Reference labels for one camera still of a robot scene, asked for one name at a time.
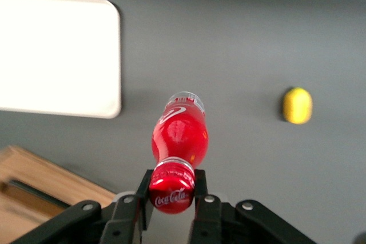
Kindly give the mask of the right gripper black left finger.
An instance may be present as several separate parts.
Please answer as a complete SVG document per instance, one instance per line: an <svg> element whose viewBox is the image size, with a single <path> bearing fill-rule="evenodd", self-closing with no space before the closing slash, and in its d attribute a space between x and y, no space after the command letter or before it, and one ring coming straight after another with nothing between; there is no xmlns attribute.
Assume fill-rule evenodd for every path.
<svg viewBox="0 0 366 244"><path fill-rule="evenodd" d="M152 215L147 170L137 191L118 194L103 208L85 200L20 236L13 243L141 243Z"/></svg>

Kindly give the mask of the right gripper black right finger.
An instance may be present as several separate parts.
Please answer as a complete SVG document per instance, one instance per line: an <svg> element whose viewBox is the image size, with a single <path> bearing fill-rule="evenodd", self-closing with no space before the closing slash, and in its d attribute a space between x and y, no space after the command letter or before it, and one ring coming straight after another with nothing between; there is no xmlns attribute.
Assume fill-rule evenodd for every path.
<svg viewBox="0 0 366 244"><path fill-rule="evenodd" d="M189 243L314 243L287 221L252 199L235 206L208 193L206 172L196 169L195 216Z"/></svg>

